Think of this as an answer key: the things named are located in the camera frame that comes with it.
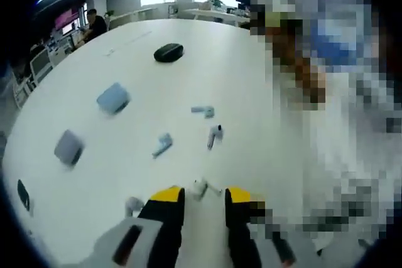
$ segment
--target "round table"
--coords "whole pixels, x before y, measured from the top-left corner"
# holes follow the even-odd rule
[[[153,53],[167,43],[182,44],[185,54],[156,62]],[[201,176],[219,188],[260,194],[277,217],[300,221],[306,175],[324,169],[305,140],[305,113],[289,110],[273,88],[267,49],[244,29],[164,19],[118,27],[68,56],[30,95],[8,139],[4,181],[24,228],[59,263],[79,262],[124,218],[128,196],[146,201]],[[114,82],[131,101],[108,116],[96,99]],[[198,105],[214,106],[215,117],[192,114]],[[224,139],[209,151],[209,129],[217,124]],[[72,169],[53,154],[66,129],[85,144]],[[173,146],[153,159],[165,132]],[[32,217],[18,198],[18,179],[34,200]],[[309,193],[320,196],[322,179]],[[205,267],[205,259],[209,267],[230,265],[224,225],[223,198],[187,198],[178,267]]]

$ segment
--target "black shirt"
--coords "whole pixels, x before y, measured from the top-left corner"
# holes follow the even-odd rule
[[[104,19],[102,17],[96,16],[94,23],[92,23],[89,26],[89,29],[91,29],[92,32],[85,39],[86,42],[100,36],[103,33],[106,33],[106,31],[107,31],[106,22],[104,21]]]

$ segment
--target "person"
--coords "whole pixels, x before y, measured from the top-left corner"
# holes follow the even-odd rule
[[[75,45],[76,48],[83,46],[107,31],[106,22],[101,16],[97,15],[96,9],[88,10],[87,19],[89,29],[84,32],[82,39]]]

